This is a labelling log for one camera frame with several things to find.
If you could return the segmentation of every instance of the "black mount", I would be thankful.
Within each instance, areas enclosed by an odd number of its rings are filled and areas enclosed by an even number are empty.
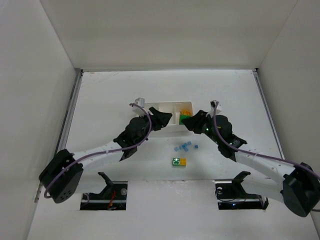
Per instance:
[[[47,188],[58,173],[74,161],[72,153],[67,149],[59,151],[40,174],[40,182]],[[49,189],[48,193],[56,204],[64,202],[75,193],[84,171],[82,167],[81,163],[73,165]]]
[[[215,195],[218,200],[221,200],[219,204],[225,205],[225,206],[219,206],[219,209],[234,209],[234,207],[227,207],[227,205],[232,205],[233,202],[237,202],[236,199],[255,199],[258,200],[261,199],[262,196],[257,194],[250,194],[246,193],[244,188],[241,186],[241,183],[244,181],[244,179],[250,175],[251,173],[248,171],[242,171],[240,172],[235,178],[233,179],[220,179],[215,181]],[[234,199],[230,201],[223,201],[224,199]],[[255,206],[247,206],[246,209],[267,209],[269,205],[269,200],[266,199],[266,201],[263,203],[263,206],[261,204],[258,204]]]
[[[181,120],[181,122],[186,126],[189,131],[194,132],[195,134],[205,134],[212,141],[214,141],[218,145],[219,152],[226,158],[236,161],[235,150],[231,149],[227,145],[225,145],[220,138],[218,137],[213,119],[210,115],[207,115],[208,112],[200,110],[196,115],[185,118]],[[226,140],[229,144],[233,145],[235,148],[241,147],[243,144],[247,144],[247,142],[232,132],[232,124],[228,121],[228,118],[223,115],[216,116],[216,124],[218,126],[219,133],[222,138]]]
[[[95,197],[98,197],[101,199],[105,199],[106,197],[108,197],[111,194],[113,187],[114,187],[114,183],[110,180],[110,178],[104,172],[98,172],[98,174],[104,179],[106,186],[98,194],[91,192],[90,197],[92,195],[92,196],[95,196]]]
[[[309,165],[303,162],[301,165],[312,171]],[[319,180],[300,167],[283,177],[281,194],[284,204],[296,215],[306,217],[320,200]]]
[[[172,117],[171,113],[160,112],[154,107],[150,107],[149,110],[153,114],[149,114],[151,118],[152,131],[159,131],[161,128],[164,128],[168,125]],[[129,125],[125,127],[125,131],[120,133],[120,135],[113,141],[119,144],[122,148],[130,147],[141,142],[141,140],[147,135],[148,131],[148,117],[146,115],[134,117],[131,119]],[[121,161],[131,157],[137,150],[138,148],[134,147],[132,149],[123,151]]]

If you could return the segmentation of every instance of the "white enclosure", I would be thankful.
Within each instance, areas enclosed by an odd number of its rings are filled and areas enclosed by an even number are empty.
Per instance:
[[[137,94],[151,102],[188,100],[194,113],[210,109],[210,100],[218,99],[222,114],[228,116],[236,135],[259,151],[280,157],[252,70],[86,72],[66,148],[71,152],[84,151],[112,141],[135,116],[128,103],[133,102]],[[187,141],[196,143],[199,149],[174,151],[174,147]],[[186,168],[172,167],[172,158],[186,158]],[[216,144],[205,135],[188,132],[150,137],[124,161],[85,169],[76,192],[99,193],[106,184],[97,171],[106,173],[112,181],[128,181],[126,211],[79,211],[80,194],[62,204],[55,204],[41,194],[30,240],[40,240],[47,235],[52,239],[77,237],[82,240],[90,238],[92,231],[95,238],[110,240],[139,240],[151,236],[156,240],[191,236],[197,240],[222,236],[226,240],[256,239],[257,236],[261,240],[317,237],[310,215],[298,217],[283,203],[272,199],[266,211],[218,210],[213,179],[234,178],[241,171],[251,172],[250,178],[256,181],[266,181],[266,176],[223,157]],[[65,221],[57,224],[60,219],[70,218],[72,224]],[[240,219],[245,222],[236,224]],[[286,219],[281,227],[280,219]],[[289,233],[283,228],[295,231]]]

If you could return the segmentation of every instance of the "white plastic piece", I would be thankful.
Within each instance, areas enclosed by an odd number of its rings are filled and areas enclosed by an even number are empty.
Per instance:
[[[134,100],[134,103],[137,104],[138,106],[144,108],[145,107],[145,99],[142,97],[137,98],[136,100]],[[132,111],[139,115],[139,116],[143,116],[145,115],[144,111],[142,111],[140,108],[133,106],[132,107]]]
[[[247,194],[258,194],[281,203],[284,202],[284,198],[280,193],[282,184],[276,183],[271,178],[248,175],[244,178],[241,186]]]
[[[189,133],[185,125],[179,125],[180,112],[188,111],[191,116],[194,115],[191,101],[168,101],[168,102],[146,102],[144,107],[148,110],[154,107],[156,110],[163,113],[171,113],[172,117],[168,125],[159,131],[152,131],[150,137],[165,137],[169,133],[176,133],[177,136],[185,135]],[[138,116],[142,116],[143,113],[138,113],[132,109]]]
[[[108,152],[109,150],[114,150],[114,149],[121,149],[121,146],[118,143],[111,141],[103,146],[99,146],[90,150],[75,152],[73,155],[73,158],[77,160],[88,154],[93,154],[96,152],[103,152],[103,151]],[[108,163],[119,162],[123,154],[124,153],[122,151],[106,153],[106,154],[87,158],[81,161],[80,163],[83,165],[83,172],[87,172],[88,170],[102,167],[103,165]]]
[[[218,104],[218,101],[216,100],[213,100],[211,101],[210,103],[214,102],[215,104]],[[210,115],[211,118],[213,118],[214,116],[214,111],[215,111],[215,108],[211,105],[211,110],[206,114],[207,116]],[[218,107],[216,108],[216,115],[218,115],[219,113],[222,112],[222,106],[221,106],[221,103],[218,104]]]
[[[242,145],[239,149],[250,151],[253,153],[258,152],[257,149],[248,144]],[[250,168],[257,170],[258,172],[266,175],[280,185],[282,185],[284,181],[284,175],[289,175],[295,170],[295,168],[291,164],[286,162],[259,157],[240,151],[236,152],[234,155],[237,163],[247,165]]]

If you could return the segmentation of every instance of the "purple cable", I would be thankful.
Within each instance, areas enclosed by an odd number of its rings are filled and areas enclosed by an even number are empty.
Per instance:
[[[109,150],[108,152],[107,151],[97,151],[97,152],[93,152],[93,153],[90,153],[88,155],[85,155],[85,156],[82,156],[80,157],[78,160],[75,160],[73,161],[72,163],[70,163],[68,166],[66,166],[64,169],[61,170],[61,172],[59,172],[55,177],[54,179],[49,183],[49,185],[46,187],[45,191],[44,191],[44,197],[46,199],[50,199],[51,196],[48,195],[48,191],[50,190],[50,188],[53,186],[53,184],[58,180],[58,178],[61,177],[61,175],[63,175],[65,172],[67,172],[69,170],[69,168],[71,168],[73,165],[85,160],[85,159],[88,159],[90,157],[93,157],[93,156],[98,156],[98,155],[103,155],[103,154],[107,154],[107,153],[114,153],[114,152],[120,152],[120,151],[125,151],[125,150],[129,150],[129,149],[133,149],[137,146],[140,146],[145,140],[147,140],[149,134],[151,133],[151,130],[152,130],[152,122],[151,122],[151,118],[148,114],[148,112],[141,106],[135,104],[135,103],[130,103],[129,104],[130,106],[135,106],[139,109],[141,109],[145,114],[146,114],[146,117],[148,118],[148,121],[149,121],[149,131],[148,133],[146,134],[146,136],[137,144],[135,145],[132,145],[132,146],[128,146],[128,147],[123,147],[123,148],[117,148],[117,149],[113,149],[113,150]]]
[[[242,150],[242,149],[238,149],[232,145],[230,145],[229,143],[227,143],[223,137],[221,136],[219,130],[218,130],[218,126],[217,126],[217,119],[216,119],[216,112],[217,112],[217,107],[219,105],[219,102],[218,101],[215,101],[215,107],[214,107],[214,111],[213,111],[213,125],[214,125],[214,130],[216,131],[216,134],[218,135],[218,137],[220,138],[220,140],[225,144],[227,145],[229,148],[235,150],[236,152],[242,152],[242,153],[245,153],[245,154],[250,154],[250,155],[254,155],[254,156],[258,156],[258,157],[261,157],[261,158],[265,158],[265,159],[273,159],[273,160],[277,160],[277,161],[280,161],[280,162],[283,162],[283,163],[287,163],[287,164],[292,164],[293,166],[295,167],[298,167],[298,168],[301,168],[305,171],[307,171],[308,173],[312,174],[313,176],[315,176],[318,180],[320,180],[320,176],[317,175],[315,172],[313,172],[312,170],[310,170],[309,168],[299,164],[299,163],[296,163],[294,161],[290,161],[290,160],[285,160],[285,159],[282,159],[282,158],[278,158],[278,157],[275,157],[275,156],[268,156],[268,155],[264,155],[264,154],[260,154],[260,153],[256,153],[256,152],[251,152],[251,151],[246,151],[246,150]]]

